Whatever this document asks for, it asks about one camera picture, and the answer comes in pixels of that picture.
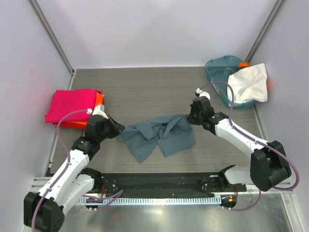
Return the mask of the grey blue t shirt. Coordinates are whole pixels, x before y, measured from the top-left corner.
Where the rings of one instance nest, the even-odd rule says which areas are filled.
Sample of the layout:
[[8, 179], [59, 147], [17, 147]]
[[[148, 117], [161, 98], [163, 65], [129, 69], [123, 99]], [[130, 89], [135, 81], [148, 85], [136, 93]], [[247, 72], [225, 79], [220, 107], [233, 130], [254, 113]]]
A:
[[140, 163], [159, 147], [164, 157], [189, 149], [196, 144], [188, 115], [153, 118], [127, 126], [118, 136]]

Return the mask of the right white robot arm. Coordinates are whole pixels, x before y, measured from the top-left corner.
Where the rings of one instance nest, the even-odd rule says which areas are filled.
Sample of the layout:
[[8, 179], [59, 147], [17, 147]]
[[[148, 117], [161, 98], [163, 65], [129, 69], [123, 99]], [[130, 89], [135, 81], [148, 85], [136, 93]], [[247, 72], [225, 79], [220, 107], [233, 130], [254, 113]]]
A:
[[292, 171], [281, 143], [261, 140], [237, 127], [224, 113], [215, 113], [207, 97], [193, 99], [189, 123], [202, 126], [227, 140], [250, 160], [249, 166], [231, 165], [219, 172], [217, 181], [221, 190], [229, 191], [235, 184], [253, 184], [266, 192], [291, 176]]

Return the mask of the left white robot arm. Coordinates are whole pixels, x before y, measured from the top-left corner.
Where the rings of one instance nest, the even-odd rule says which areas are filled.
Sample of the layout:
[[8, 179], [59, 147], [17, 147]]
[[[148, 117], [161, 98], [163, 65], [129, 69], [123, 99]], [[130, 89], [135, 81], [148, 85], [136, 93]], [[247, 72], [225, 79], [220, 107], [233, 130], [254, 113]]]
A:
[[92, 115], [52, 178], [38, 192], [25, 196], [24, 224], [34, 232], [59, 231], [66, 214], [82, 196], [102, 189], [101, 173], [87, 165], [104, 140], [117, 137], [124, 129], [109, 115]]

